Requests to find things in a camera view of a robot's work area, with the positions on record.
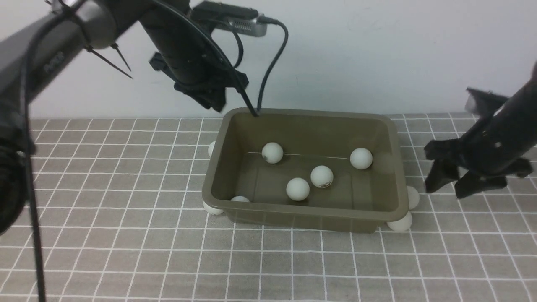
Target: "wire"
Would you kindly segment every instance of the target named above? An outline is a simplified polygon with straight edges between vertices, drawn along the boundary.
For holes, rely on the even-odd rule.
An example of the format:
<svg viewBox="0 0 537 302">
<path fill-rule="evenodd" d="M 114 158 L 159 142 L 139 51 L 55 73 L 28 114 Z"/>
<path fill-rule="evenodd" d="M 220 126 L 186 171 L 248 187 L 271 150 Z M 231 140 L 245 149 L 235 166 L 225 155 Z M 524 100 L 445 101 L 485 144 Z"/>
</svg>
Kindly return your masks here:
<svg viewBox="0 0 537 302">
<path fill-rule="evenodd" d="M 215 43 L 215 41 L 211 38 L 207 32 L 201 28 L 198 24 L 192 22 L 185 14 L 183 14 L 180 10 L 175 8 L 174 6 L 162 1 L 162 0 L 150 0 L 154 4 L 160 6 L 163 9 L 168 10 L 169 12 L 173 13 L 175 16 L 179 17 L 182 21 L 185 22 L 185 24 L 190 27 L 193 31 L 200 34 L 205 42 L 207 42 L 211 48 L 217 53 L 217 55 L 220 57 L 220 60 L 228 67 L 229 73 L 231 75 L 231 78 L 235 82 L 235 89 L 237 92 L 242 96 L 246 107 L 250 110 L 250 113 L 254 117 L 258 117 L 259 115 L 256 112 L 256 109 L 253 107 L 252 102 L 250 101 L 250 98 L 248 97 L 248 94 L 246 94 L 246 91 L 244 90 L 244 86 L 242 85 L 241 79 L 238 76 L 237 71 L 235 68 L 233 68 L 233 65 L 231 65 L 231 62 L 229 62 L 228 57 L 226 54 L 222 51 L 222 49 L 218 46 L 218 44 Z"/>
<path fill-rule="evenodd" d="M 224 22 L 224 21 L 220 21 L 220 20 L 205 19 L 205 20 L 200 20 L 200 21 L 218 23 L 220 25 L 227 27 L 229 31 L 233 33 L 233 35 L 235 36 L 235 40 L 237 41 L 237 47 L 238 47 L 237 62 L 235 63 L 235 65 L 233 65 L 233 68 L 239 67 L 242 63 L 242 58 L 244 56 L 244 45 L 242 44 L 241 37 L 239 37 L 235 28 L 231 26 L 231 24 Z"/>
<path fill-rule="evenodd" d="M 265 93 L 265 86 L 267 85 L 267 80 L 269 79 L 270 73 L 274 68 L 274 65 L 276 65 L 278 59 L 280 59 L 281 54 L 284 52 L 284 49 L 287 46 L 287 40 L 289 40 L 289 30 L 287 30 L 287 26 L 285 26 L 285 24 L 276 19 L 261 16 L 257 18 L 257 21 L 260 23 L 278 25 L 284 30 L 284 41 L 281 44 L 280 49 L 276 53 L 276 56 L 268 66 L 267 71 L 265 72 L 265 76 L 263 77 L 263 81 L 261 82 L 261 87 L 259 88 L 259 97 L 257 98 L 257 112 L 259 112 L 261 111 L 261 105 L 263 103 L 263 94 Z"/>
<path fill-rule="evenodd" d="M 30 87 L 28 84 L 30 72 L 31 72 L 31 62 L 35 58 L 37 53 L 37 48 L 41 40 L 54 28 L 60 25 L 62 22 L 66 21 L 71 15 L 73 15 L 84 3 L 86 0 L 81 0 L 75 3 L 72 8 L 62 9 L 53 19 L 46 22 L 42 28 L 40 28 L 37 33 L 32 37 L 30 43 L 28 44 L 28 49 L 26 54 L 23 57 L 21 68 L 20 68 L 20 114 L 24 117 L 23 123 L 23 138 L 25 142 L 25 172 L 26 172 L 26 188 L 28 193 L 28 205 L 30 207 L 30 220 L 32 222 L 32 237 L 34 243 L 34 256 L 35 256 L 35 274 L 37 277 L 37 288 L 38 288 L 38 298 L 39 302 L 46 302 L 46 291 L 45 291 L 45 271 L 43 268 L 43 252 L 41 247 L 41 234 L 39 229 L 39 215 L 37 210 L 37 201 L 35 198 L 35 187 L 33 180 L 33 165 L 32 165 L 32 140 L 30 135 L 30 117 L 28 114 L 28 94 Z"/>
</svg>

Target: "ping pong ball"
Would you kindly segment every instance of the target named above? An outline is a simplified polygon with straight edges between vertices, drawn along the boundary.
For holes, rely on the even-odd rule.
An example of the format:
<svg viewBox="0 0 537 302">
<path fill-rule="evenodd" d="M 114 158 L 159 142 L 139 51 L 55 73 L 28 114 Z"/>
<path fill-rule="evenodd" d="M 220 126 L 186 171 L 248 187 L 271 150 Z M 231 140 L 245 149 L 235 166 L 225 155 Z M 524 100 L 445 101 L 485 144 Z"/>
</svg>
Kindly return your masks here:
<svg viewBox="0 0 537 302">
<path fill-rule="evenodd" d="M 211 206 L 209 206 L 207 203 L 203 202 L 203 207 L 205 209 L 205 211 L 207 211 L 207 213 L 211 214 L 211 215 L 220 215 L 224 212 L 224 210 L 221 210 L 219 208 L 213 208 Z"/>
<path fill-rule="evenodd" d="M 209 157 L 211 157 L 213 155 L 213 150 L 214 150 L 214 144 L 216 143 L 216 141 L 213 141 L 210 145 L 209 145 Z"/>
<path fill-rule="evenodd" d="M 311 171 L 311 183 L 317 188 L 328 188 L 333 180 L 334 174 L 327 166 L 318 166 Z"/>
<path fill-rule="evenodd" d="M 293 178 L 287 183 L 286 191 L 290 199 L 301 202 L 309 195 L 309 184 L 303 178 Z"/>
<path fill-rule="evenodd" d="M 249 203 L 250 201 L 244 196 L 235 196 L 231 199 L 232 202 Z"/>
<path fill-rule="evenodd" d="M 391 221 L 386 223 L 389 228 L 396 232 L 405 232 L 407 231 L 410 226 L 412 225 L 412 214 L 408 212 L 405 217 L 398 221 Z"/>
<path fill-rule="evenodd" d="M 409 185 L 407 185 L 407 191 L 408 191 L 408 209 L 413 210 L 415 207 L 418 206 L 419 193 L 418 193 L 418 190 L 414 189 L 413 187 Z"/>
<path fill-rule="evenodd" d="M 275 164 L 281 161 L 281 159 L 283 158 L 284 150 L 279 144 L 275 142 L 269 142 L 265 145 L 265 147 L 263 147 L 261 155 L 267 163 Z"/>
<path fill-rule="evenodd" d="M 372 163 L 373 154 L 366 148 L 358 148 L 351 153 L 351 165 L 359 170 L 369 168 Z"/>
</svg>

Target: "brown plastic tray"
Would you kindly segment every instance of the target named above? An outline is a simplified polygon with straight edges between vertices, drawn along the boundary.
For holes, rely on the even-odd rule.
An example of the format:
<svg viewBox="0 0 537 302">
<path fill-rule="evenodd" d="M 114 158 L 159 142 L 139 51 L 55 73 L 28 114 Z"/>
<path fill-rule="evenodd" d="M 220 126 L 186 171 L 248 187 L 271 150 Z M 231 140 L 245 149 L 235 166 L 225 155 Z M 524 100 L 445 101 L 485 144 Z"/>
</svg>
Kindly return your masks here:
<svg viewBox="0 0 537 302">
<path fill-rule="evenodd" d="M 284 149 L 277 164 L 260 154 L 268 142 Z M 356 148 L 373 153 L 366 170 L 351 166 Z M 311 184 L 311 170 L 325 165 L 334 181 Z M 302 202 L 287 197 L 294 177 L 310 184 Z M 204 201 L 237 223 L 371 233 L 408 212 L 408 194 L 394 123 L 384 116 L 305 110 L 246 109 L 228 112 L 218 133 L 202 188 Z M 250 203 L 232 202 L 234 196 Z"/>
</svg>

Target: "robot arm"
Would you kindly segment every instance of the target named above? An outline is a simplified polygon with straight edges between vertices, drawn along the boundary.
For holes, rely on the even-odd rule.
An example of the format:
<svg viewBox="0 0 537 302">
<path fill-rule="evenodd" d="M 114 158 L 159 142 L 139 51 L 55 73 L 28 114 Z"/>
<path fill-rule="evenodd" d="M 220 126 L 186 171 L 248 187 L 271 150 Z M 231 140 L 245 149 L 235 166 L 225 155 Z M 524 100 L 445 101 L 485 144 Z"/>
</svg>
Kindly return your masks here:
<svg viewBox="0 0 537 302">
<path fill-rule="evenodd" d="M 503 189 L 506 176 L 533 172 L 523 156 L 537 144 L 537 64 L 530 80 L 511 98 L 468 89 L 467 110 L 480 119 L 461 138 L 431 141 L 425 147 L 434 160 L 425 181 L 427 193 L 456 182 L 458 198 Z M 468 170 L 462 177 L 458 167 Z"/>
<path fill-rule="evenodd" d="M 207 36 L 218 27 L 262 37 L 267 24 L 273 21 L 254 9 L 208 1 L 194 8 L 190 8 L 190 0 L 52 1 L 49 15 L 0 42 L 0 234 L 14 223 L 30 198 L 25 192 L 28 181 L 24 180 L 24 165 L 18 154 L 26 152 L 28 144 L 19 103 L 21 63 L 36 33 L 70 8 L 74 16 L 42 37 L 35 50 L 27 77 L 27 102 L 34 100 L 81 51 L 113 46 L 139 21 L 159 51 L 150 61 L 153 68 L 165 72 L 176 90 L 206 109 L 220 112 L 226 104 L 226 88 L 245 94 L 248 78 L 229 61 L 226 64 L 227 58 L 218 53 L 215 44 L 207 42 L 212 41 Z M 188 22 L 178 19 L 169 8 L 179 11 Z M 35 147 L 30 144 L 29 153 L 33 154 Z"/>
</svg>

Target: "gray grid mat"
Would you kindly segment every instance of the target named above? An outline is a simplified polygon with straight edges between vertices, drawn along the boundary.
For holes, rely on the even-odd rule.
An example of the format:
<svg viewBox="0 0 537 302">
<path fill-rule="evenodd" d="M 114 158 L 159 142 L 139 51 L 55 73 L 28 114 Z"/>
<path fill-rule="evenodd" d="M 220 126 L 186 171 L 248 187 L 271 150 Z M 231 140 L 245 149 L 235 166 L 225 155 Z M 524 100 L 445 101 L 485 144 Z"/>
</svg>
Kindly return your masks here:
<svg viewBox="0 0 537 302">
<path fill-rule="evenodd" d="M 537 179 L 426 195 L 423 146 L 475 119 L 390 117 L 421 200 L 411 232 L 371 235 L 209 216 L 200 190 L 219 119 L 34 121 L 49 301 L 537 301 Z M 36 300 L 28 225 L 24 213 L 0 237 L 1 302 Z"/>
</svg>

